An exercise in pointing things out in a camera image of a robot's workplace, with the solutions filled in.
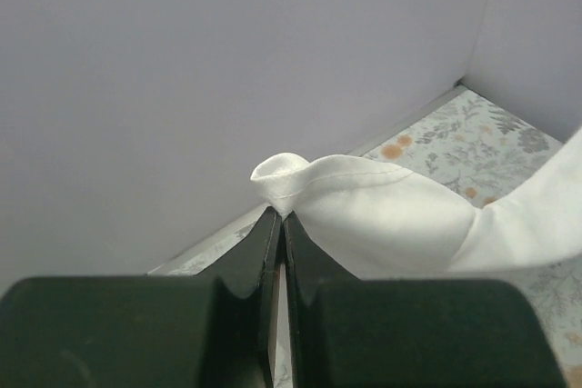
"towel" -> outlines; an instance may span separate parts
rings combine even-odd
[[[283,216],[359,277],[386,272],[502,272],[582,253],[582,130],[507,196],[475,208],[391,163],[277,154],[251,174]]]

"white towel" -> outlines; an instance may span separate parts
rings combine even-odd
[[[396,164],[277,154],[251,175],[284,217],[360,277],[494,272],[582,253],[582,130],[515,191],[483,209]]]

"floral pattern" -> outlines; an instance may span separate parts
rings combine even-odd
[[[518,117],[465,91],[400,134],[364,154],[440,182],[472,205],[495,202],[530,177],[561,143]],[[254,223],[171,274],[196,274],[244,238]],[[582,262],[566,261],[499,278],[519,288],[537,311],[573,388],[582,388]],[[275,387],[293,386],[290,359],[277,346]]]

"white wall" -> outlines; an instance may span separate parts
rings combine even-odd
[[[489,0],[464,83],[568,138],[582,124],[582,0]]]
[[[466,71],[486,0],[0,0],[0,288],[143,272]]]

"gray wall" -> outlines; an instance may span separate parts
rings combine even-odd
[[[449,89],[486,0],[0,0],[0,289],[143,272]]]
[[[489,0],[464,83],[568,138],[582,124],[582,0]]]

